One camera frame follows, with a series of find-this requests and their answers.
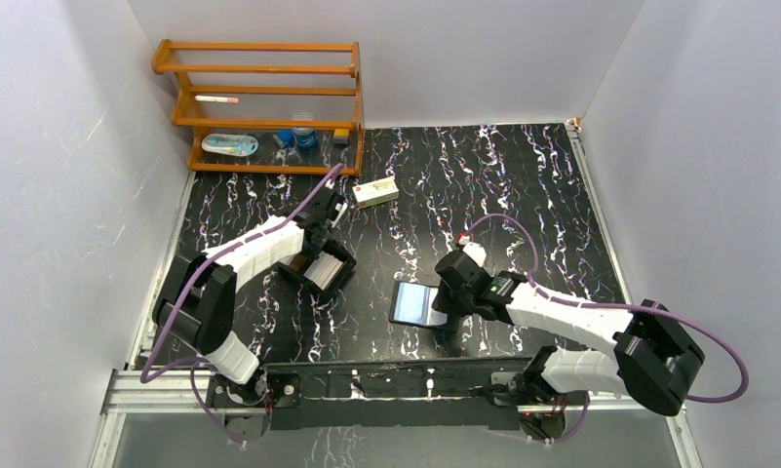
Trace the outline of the black card holder box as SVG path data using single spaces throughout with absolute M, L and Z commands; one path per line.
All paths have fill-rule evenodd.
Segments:
M 356 258 L 343 244 L 328 240 L 314 259 L 299 253 L 278 262 L 277 266 L 289 281 L 328 301 L 345 286 L 356 264 Z

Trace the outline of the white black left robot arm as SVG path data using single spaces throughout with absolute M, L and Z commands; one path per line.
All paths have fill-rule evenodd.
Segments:
M 195 256 L 174 258 L 152 310 L 158 328 L 205 358 L 230 382 L 245 406 L 263 401 L 268 381 L 257 356 L 233 330 L 237 292 L 278 267 L 286 277 L 327 301 L 344 286 L 356 260 L 332 239 L 346 212 L 342 194 L 323 186 L 295 212 L 273 215 L 252 231 Z

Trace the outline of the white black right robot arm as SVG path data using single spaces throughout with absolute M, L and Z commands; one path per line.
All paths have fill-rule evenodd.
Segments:
M 596 303 L 508 271 L 492 276 L 463 250 L 448 253 L 435 271 L 437 311 L 543 330 L 582 345 L 580 351 L 547 346 L 534 356 L 520 383 L 539 404 L 570 392 L 606 392 L 674 416 L 704 363 L 699 345 L 662 309 Z

